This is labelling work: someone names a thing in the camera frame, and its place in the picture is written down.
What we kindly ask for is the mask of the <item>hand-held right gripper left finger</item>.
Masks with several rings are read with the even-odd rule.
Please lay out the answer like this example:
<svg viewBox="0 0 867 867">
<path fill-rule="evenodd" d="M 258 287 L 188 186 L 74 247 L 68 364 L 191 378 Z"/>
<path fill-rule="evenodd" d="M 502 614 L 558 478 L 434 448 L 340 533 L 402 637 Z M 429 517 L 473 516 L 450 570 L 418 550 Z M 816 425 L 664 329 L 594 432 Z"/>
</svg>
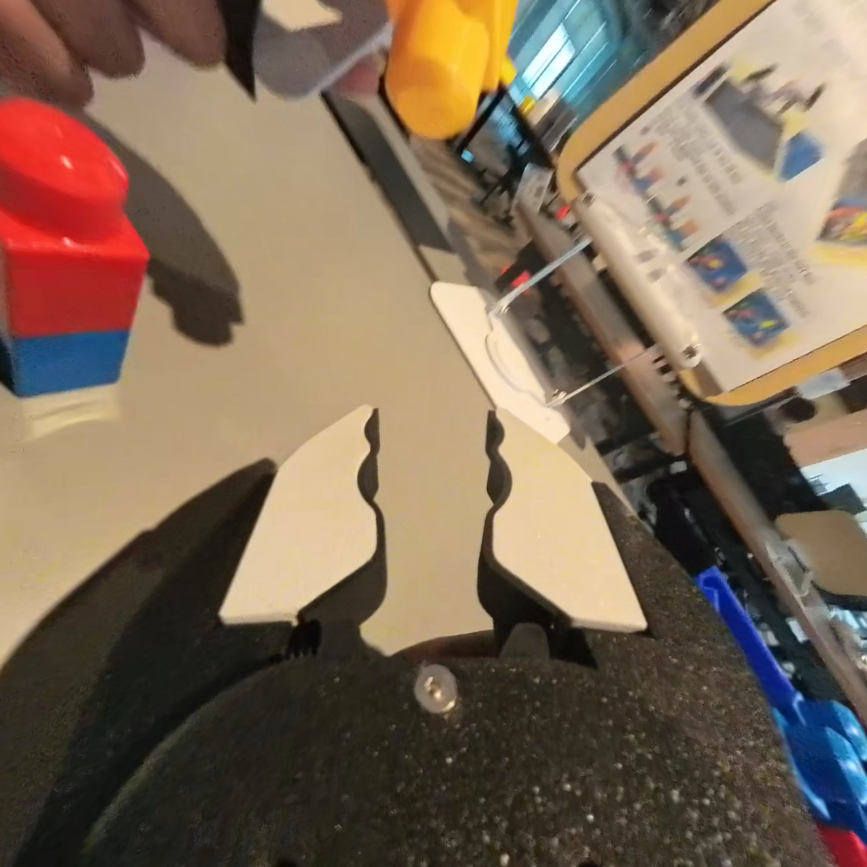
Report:
<svg viewBox="0 0 867 867">
<path fill-rule="evenodd" d="M 359 406 L 277 468 L 219 609 L 221 623 L 297 623 L 360 569 L 383 564 L 379 428 L 378 409 Z"/>
</svg>

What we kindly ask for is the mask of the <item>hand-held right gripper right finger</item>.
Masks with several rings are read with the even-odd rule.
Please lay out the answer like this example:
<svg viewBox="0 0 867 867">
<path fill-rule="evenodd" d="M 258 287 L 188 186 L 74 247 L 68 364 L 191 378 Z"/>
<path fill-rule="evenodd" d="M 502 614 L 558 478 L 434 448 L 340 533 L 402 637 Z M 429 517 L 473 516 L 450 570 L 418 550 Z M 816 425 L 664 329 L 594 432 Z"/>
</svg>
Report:
<svg viewBox="0 0 867 867">
<path fill-rule="evenodd" d="M 591 475 L 507 410 L 489 413 L 482 563 L 571 627 L 637 634 L 647 619 Z"/>
</svg>

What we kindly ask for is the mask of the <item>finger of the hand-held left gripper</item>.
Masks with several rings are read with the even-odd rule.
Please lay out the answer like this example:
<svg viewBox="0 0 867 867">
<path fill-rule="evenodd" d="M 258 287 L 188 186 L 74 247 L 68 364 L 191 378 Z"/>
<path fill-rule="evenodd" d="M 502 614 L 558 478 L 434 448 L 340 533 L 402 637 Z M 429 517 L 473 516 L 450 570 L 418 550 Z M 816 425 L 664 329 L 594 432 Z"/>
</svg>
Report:
<svg viewBox="0 0 867 867">
<path fill-rule="evenodd" d="M 391 32 L 383 1 L 261 2 L 254 84 L 283 99 L 308 98 L 386 46 Z"/>
</svg>

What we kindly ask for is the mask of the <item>yellow mega block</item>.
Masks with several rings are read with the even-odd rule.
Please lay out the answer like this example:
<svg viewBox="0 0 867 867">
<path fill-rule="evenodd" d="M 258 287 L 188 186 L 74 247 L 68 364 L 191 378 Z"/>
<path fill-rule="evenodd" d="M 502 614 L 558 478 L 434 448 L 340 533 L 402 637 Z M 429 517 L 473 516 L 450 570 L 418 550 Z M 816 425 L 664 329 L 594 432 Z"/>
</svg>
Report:
<svg viewBox="0 0 867 867">
<path fill-rule="evenodd" d="M 388 1 L 393 38 L 385 92 L 414 135 L 446 140 L 467 129 L 480 98 L 510 85 L 507 55 L 518 1 Z"/>
</svg>

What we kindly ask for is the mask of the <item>large blue plastic bin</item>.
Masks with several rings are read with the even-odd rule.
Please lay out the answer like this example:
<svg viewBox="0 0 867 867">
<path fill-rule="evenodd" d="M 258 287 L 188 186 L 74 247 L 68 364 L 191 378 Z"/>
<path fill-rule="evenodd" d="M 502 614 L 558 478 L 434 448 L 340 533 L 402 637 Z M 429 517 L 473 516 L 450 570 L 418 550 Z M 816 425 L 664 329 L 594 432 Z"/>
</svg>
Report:
<svg viewBox="0 0 867 867">
<path fill-rule="evenodd" d="M 796 706 L 804 699 L 810 699 L 792 685 L 771 649 L 765 644 L 760 632 L 753 625 L 748 613 L 734 595 L 723 573 L 718 568 L 709 568 L 700 573 L 695 582 L 739 645 L 771 711 L 777 709 L 782 713 L 793 713 Z"/>
</svg>

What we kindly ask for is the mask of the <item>blue mega block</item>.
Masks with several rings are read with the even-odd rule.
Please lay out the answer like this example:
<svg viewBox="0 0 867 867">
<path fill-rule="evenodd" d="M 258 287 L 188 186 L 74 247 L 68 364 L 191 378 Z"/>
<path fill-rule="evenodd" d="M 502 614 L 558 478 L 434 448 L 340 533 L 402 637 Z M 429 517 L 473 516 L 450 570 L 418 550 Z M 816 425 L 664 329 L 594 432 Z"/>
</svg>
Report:
<svg viewBox="0 0 867 867">
<path fill-rule="evenodd" d="M 3 336 L 2 384 L 20 398 L 114 385 L 121 378 L 129 337 L 129 331 Z"/>
</svg>

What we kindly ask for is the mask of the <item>red mega block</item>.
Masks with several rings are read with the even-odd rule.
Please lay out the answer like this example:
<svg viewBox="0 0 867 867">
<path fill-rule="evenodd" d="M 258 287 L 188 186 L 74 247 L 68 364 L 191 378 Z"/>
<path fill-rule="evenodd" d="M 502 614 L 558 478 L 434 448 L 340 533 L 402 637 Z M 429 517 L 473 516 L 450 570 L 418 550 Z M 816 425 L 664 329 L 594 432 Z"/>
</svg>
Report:
<svg viewBox="0 0 867 867">
<path fill-rule="evenodd" d="M 149 253 L 126 169 L 82 122 L 1 102 L 2 310 L 15 338 L 129 331 Z"/>
</svg>

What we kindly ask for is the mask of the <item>group of mega block towers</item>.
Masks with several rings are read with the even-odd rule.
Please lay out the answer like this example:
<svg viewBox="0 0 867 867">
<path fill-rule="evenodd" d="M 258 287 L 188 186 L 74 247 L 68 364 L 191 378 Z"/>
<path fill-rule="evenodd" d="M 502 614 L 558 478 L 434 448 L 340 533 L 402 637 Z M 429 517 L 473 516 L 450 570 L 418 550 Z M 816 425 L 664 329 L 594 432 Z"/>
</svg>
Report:
<svg viewBox="0 0 867 867">
<path fill-rule="evenodd" d="M 786 757 L 834 865 L 866 864 L 866 740 L 836 701 L 804 699 L 772 710 Z"/>
</svg>

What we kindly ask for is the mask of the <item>black desk mat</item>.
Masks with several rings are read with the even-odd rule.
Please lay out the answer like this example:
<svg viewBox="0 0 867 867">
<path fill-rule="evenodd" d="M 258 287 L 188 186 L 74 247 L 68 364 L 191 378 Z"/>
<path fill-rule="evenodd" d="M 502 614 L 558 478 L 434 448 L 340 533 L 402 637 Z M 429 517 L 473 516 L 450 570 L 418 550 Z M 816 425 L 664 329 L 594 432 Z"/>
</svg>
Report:
<svg viewBox="0 0 867 867">
<path fill-rule="evenodd" d="M 414 245 L 454 254 L 447 206 L 382 97 L 327 92 L 322 101 Z"/>
</svg>

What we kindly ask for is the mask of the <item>white desk mat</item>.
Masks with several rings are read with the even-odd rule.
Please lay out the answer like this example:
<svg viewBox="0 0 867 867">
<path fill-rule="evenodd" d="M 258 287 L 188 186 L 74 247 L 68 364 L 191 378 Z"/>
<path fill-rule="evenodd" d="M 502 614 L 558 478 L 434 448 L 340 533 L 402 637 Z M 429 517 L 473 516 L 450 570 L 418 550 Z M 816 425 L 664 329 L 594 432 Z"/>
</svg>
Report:
<svg viewBox="0 0 867 867">
<path fill-rule="evenodd" d="M 550 406 L 550 391 L 531 359 L 529 343 L 509 318 L 489 312 L 484 292 L 436 282 L 430 298 L 493 407 L 555 445 L 566 439 L 569 423 L 561 409 Z"/>
</svg>

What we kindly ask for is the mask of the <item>white clipboard stand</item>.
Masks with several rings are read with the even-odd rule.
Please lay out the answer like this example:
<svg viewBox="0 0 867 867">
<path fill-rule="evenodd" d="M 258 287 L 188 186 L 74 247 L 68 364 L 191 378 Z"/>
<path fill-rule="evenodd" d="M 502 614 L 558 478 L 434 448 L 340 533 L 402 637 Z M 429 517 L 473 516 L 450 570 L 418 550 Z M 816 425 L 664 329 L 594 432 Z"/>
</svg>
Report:
<svg viewBox="0 0 867 867">
<path fill-rule="evenodd" d="M 529 395 L 539 406 L 555 409 L 601 384 L 613 374 L 622 374 L 634 400 L 647 417 L 687 416 L 693 403 L 676 385 L 681 372 L 701 363 L 701 349 L 695 327 L 675 303 L 675 289 L 689 287 L 686 271 L 667 248 L 648 230 L 638 230 L 599 198 L 586 193 L 569 207 L 578 219 L 580 234 L 572 237 L 544 212 L 516 204 L 517 214 L 536 247 L 549 261 L 523 284 L 511 289 L 486 311 L 487 334 L 484 348 L 501 378 L 517 392 Z M 636 318 L 652 337 L 650 347 L 634 354 L 615 355 L 618 335 L 628 328 L 612 301 L 597 287 L 598 274 L 592 263 L 585 263 L 581 276 L 590 280 L 572 287 L 572 298 L 583 319 L 596 328 L 598 344 L 615 365 L 577 389 L 557 389 L 537 395 L 523 381 L 513 377 L 505 346 L 504 317 L 517 298 L 535 288 L 549 276 L 563 270 L 589 248 L 601 256 L 603 270 L 616 283 Z"/>
</svg>

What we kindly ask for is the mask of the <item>wooden clipboard with instruction sheet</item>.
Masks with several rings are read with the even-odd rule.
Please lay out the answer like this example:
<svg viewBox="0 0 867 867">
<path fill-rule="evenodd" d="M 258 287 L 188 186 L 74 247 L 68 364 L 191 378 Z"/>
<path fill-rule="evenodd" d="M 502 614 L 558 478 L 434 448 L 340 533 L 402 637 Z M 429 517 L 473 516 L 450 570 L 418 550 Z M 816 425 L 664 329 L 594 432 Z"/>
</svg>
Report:
<svg viewBox="0 0 867 867">
<path fill-rule="evenodd" d="M 865 352 L 865 62 L 865 2 L 717 2 L 563 147 L 569 204 L 599 198 L 688 274 L 700 400 Z"/>
</svg>

